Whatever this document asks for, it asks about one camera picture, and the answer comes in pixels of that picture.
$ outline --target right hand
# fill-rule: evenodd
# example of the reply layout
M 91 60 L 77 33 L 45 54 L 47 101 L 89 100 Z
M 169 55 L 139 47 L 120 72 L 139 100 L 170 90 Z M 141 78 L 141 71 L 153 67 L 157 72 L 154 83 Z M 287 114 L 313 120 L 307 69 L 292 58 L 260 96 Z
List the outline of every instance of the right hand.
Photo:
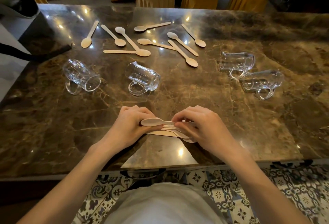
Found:
M 192 120 L 197 128 L 182 122 Z M 181 128 L 188 137 L 197 141 L 201 147 L 219 159 L 227 161 L 236 154 L 245 151 L 233 138 L 218 114 L 201 106 L 187 107 L 172 118 L 175 127 Z

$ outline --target forearm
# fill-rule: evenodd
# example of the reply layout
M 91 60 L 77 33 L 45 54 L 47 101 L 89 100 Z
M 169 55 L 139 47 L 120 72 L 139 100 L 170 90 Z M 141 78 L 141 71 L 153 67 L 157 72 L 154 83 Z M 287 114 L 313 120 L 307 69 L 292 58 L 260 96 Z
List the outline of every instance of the forearm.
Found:
M 245 151 L 228 159 L 261 223 L 310 224 L 308 219 L 269 180 Z
M 35 205 L 18 224 L 71 224 L 109 157 L 92 146 L 76 167 Z

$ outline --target hand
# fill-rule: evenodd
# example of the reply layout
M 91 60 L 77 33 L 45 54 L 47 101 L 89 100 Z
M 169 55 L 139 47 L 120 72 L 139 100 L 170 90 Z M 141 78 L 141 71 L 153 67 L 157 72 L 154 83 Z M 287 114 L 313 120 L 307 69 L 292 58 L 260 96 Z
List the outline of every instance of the hand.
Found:
M 161 130 L 162 125 L 154 127 L 139 126 L 146 118 L 155 118 L 146 107 L 122 106 L 119 116 L 112 128 L 98 142 L 103 149 L 108 149 L 112 155 L 134 144 L 143 134 L 149 131 Z
M 192 120 L 197 128 L 183 119 Z M 201 147 L 219 159 L 227 162 L 234 155 L 245 151 L 233 138 L 218 114 L 201 106 L 187 107 L 172 118 L 175 127 L 181 128 L 185 135 L 197 141 Z

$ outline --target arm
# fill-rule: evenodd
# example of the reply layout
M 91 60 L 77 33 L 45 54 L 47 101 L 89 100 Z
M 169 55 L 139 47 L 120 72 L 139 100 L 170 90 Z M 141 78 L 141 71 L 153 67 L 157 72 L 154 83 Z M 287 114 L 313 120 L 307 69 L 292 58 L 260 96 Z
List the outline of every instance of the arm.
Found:
M 76 167 L 39 201 L 18 224 L 71 224 L 89 189 L 107 161 L 132 145 L 144 133 L 162 126 L 139 126 L 145 118 L 154 118 L 147 108 L 123 106 L 108 133 L 92 145 Z
M 197 128 L 181 122 L 184 118 L 194 121 Z M 201 106 L 188 107 L 177 113 L 172 121 L 205 150 L 230 166 L 261 223 L 310 224 L 262 172 L 251 154 L 232 137 L 216 113 Z

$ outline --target left hand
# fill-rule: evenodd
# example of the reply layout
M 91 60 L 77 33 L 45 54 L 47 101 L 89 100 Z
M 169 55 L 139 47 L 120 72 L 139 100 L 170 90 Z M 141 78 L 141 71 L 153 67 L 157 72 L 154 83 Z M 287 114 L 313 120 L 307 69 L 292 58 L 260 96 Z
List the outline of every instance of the left hand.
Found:
M 111 152 L 111 155 L 115 155 L 134 144 L 146 132 L 162 129 L 162 125 L 139 126 L 139 123 L 146 118 L 155 118 L 154 114 L 146 107 L 122 106 L 112 128 L 98 144 L 102 146 L 102 149 Z

